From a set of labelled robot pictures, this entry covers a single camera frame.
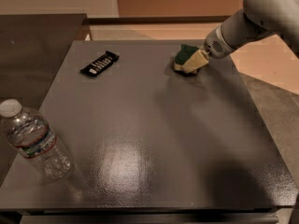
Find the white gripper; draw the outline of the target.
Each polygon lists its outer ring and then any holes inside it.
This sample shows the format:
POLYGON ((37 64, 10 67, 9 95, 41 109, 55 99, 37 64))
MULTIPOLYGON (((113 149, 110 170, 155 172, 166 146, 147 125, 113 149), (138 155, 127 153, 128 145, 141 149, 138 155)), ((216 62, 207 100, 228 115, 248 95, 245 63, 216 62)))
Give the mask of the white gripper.
MULTIPOLYGON (((206 37, 204 48, 210 57, 214 59, 222 59, 235 51, 235 48, 230 46, 221 31, 221 26, 212 30, 206 37)), ((204 50, 197 50, 186 62, 182 65, 182 71, 185 74, 196 74, 197 70, 207 65, 209 62, 208 54, 204 50)))

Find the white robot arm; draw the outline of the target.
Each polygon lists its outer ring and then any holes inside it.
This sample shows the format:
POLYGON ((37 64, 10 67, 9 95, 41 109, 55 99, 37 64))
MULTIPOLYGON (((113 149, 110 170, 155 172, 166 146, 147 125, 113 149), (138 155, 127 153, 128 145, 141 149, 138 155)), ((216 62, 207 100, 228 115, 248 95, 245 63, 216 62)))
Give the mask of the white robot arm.
POLYGON ((250 42, 278 35, 299 57, 299 0, 243 0, 243 7, 206 37, 201 47, 182 45, 174 69, 195 74, 250 42))

